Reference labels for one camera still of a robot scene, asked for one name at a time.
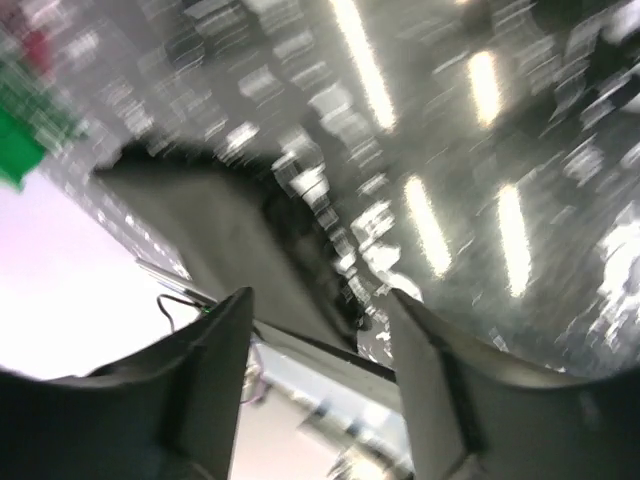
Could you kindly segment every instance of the reflective surface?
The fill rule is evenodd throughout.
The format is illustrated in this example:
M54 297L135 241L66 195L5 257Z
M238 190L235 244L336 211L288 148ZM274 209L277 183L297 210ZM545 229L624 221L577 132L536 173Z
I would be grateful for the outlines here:
M94 139L113 151L155 125L282 154L276 175L371 296L364 356L391 364L375 305L396 287L551 368L636 363L639 82L619 73L635 64L637 7L612 24L589 2L137 3L74 7L88 27L57 81L86 102Z

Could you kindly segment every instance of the red object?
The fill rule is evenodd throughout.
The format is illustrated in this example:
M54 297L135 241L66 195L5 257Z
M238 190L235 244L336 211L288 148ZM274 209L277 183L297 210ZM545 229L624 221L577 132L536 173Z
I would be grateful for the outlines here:
M42 30L33 30L22 39L22 48L29 63L44 75L51 69L51 51L47 35Z

